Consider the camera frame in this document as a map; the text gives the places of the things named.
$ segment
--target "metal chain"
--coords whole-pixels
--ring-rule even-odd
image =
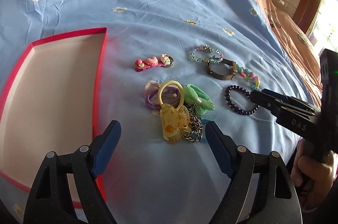
[[[191,131],[186,132],[183,135],[183,138],[190,142],[199,142],[202,139],[203,135],[202,118],[199,117],[196,113],[196,104],[188,105],[187,103],[184,103],[184,105],[189,112]]]

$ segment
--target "brown leather bracelet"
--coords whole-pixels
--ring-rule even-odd
[[[219,79],[219,80],[223,80],[223,81],[232,80],[234,78],[234,76],[236,75],[236,73],[237,73],[236,62],[223,59],[222,62],[220,62],[220,63],[223,63],[223,64],[226,64],[228,66],[231,66],[233,68],[232,74],[230,74],[230,75],[221,75],[221,74],[218,74],[218,73],[212,71],[211,68],[210,68],[210,62],[207,63],[207,73],[209,75],[213,76],[214,78]]]

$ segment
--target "human hand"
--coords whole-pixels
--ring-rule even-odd
[[[330,191],[337,171],[338,156],[330,151],[324,159],[325,163],[305,156],[305,140],[302,139],[297,145],[297,153],[291,171],[291,180],[295,187],[303,183],[301,173],[310,177],[314,183],[307,193],[303,205],[306,209],[312,209],[320,205]]]

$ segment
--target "open box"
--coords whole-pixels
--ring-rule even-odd
[[[30,191],[49,151],[73,153],[101,134],[99,81],[107,29],[50,36],[31,43],[0,97],[0,175]],[[74,206],[80,208],[72,175]],[[105,199],[101,176],[96,180]]]

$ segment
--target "green bow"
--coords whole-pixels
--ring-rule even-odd
[[[193,84],[187,84],[184,86],[184,101],[189,104],[197,104],[196,113],[202,116],[208,110],[213,111],[215,109],[214,103],[210,97],[201,89]]]

